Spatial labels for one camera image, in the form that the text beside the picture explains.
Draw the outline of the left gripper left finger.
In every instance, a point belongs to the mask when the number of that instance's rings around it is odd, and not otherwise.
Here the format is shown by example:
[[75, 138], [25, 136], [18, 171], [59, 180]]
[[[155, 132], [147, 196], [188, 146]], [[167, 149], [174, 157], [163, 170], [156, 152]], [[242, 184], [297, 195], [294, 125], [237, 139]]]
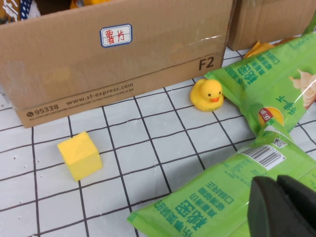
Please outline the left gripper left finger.
[[248, 226], [252, 237], [284, 237], [285, 193], [270, 177], [256, 176], [251, 181]]

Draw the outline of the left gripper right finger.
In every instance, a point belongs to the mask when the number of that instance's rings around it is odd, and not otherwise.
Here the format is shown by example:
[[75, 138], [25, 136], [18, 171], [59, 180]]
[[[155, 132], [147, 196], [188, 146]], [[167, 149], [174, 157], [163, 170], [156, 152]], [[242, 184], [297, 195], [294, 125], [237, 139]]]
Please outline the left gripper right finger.
[[285, 193], [285, 237], [316, 235], [316, 192], [288, 175], [279, 175], [277, 183]]

